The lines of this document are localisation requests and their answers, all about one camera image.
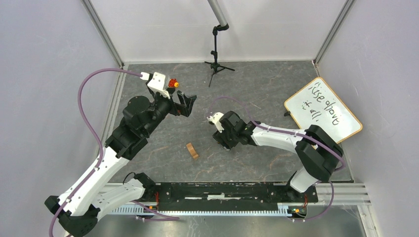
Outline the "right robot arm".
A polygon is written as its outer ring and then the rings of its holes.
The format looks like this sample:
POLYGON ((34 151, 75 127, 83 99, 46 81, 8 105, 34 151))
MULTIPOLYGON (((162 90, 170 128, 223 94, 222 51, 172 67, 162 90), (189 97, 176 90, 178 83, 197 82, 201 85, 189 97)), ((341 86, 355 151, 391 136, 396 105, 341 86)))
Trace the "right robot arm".
POLYGON ((299 201, 309 187, 328 182, 335 171, 344 168, 342 148, 317 125, 285 129, 253 120, 246 123, 234 111, 217 112, 207 120, 217 129, 213 138, 228 151, 242 144, 274 147, 296 154, 303 167, 287 182, 285 194, 291 201, 299 201))

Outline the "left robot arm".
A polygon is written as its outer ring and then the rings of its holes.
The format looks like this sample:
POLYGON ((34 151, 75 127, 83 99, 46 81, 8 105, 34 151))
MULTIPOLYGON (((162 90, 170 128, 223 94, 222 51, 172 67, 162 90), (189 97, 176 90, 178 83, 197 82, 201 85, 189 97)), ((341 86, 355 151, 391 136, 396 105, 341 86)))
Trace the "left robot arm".
POLYGON ((108 181, 144 148, 152 132, 168 114, 190 116, 196 95, 178 91, 179 102, 154 92, 154 101, 145 96, 131 98, 123 110, 120 125, 106 140, 98 158, 66 192, 50 196, 46 207, 63 229, 74 237, 88 234, 105 215, 133 200, 150 201, 155 183, 144 173, 104 194, 108 181))

